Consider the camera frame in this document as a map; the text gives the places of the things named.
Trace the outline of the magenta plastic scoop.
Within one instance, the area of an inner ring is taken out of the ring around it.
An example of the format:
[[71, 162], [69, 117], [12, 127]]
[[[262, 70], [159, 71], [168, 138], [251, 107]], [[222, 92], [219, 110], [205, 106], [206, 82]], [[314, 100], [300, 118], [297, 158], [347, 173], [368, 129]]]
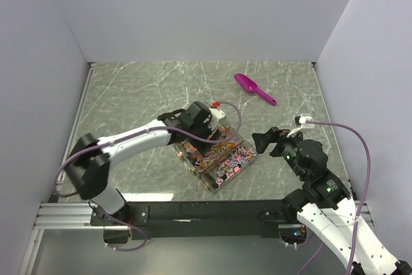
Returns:
[[236, 73], [234, 75], [235, 81], [242, 87], [242, 89], [250, 94], [256, 94], [271, 106], [276, 106], [277, 101], [271, 97], [267, 92], [263, 91], [251, 78], [243, 73]]

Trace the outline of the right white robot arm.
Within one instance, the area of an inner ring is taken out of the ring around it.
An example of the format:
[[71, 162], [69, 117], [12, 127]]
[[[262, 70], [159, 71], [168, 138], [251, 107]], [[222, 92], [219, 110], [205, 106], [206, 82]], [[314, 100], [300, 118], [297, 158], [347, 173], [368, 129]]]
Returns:
[[285, 220], [309, 228], [347, 274], [411, 274], [410, 264], [392, 255], [357, 212], [348, 188], [328, 169], [328, 156], [320, 142], [277, 127], [253, 133], [252, 138], [259, 154], [274, 144], [270, 156], [283, 158], [303, 183], [283, 200]]

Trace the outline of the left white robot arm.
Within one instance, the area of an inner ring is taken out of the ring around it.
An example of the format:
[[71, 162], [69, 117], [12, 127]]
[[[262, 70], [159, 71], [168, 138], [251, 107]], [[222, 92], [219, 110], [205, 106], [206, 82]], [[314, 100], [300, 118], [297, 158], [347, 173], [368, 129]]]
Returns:
[[71, 151], [64, 170], [83, 200], [90, 200], [106, 212], [111, 223], [120, 225], [129, 217], [129, 206], [118, 189], [108, 184], [115, 165], [137, 154], [192, 138], [201, 146], [225, 118], [219, 108], [196, 101], [186, 109], [164, 113], [139, 128], [95, 138], [82, 136]]

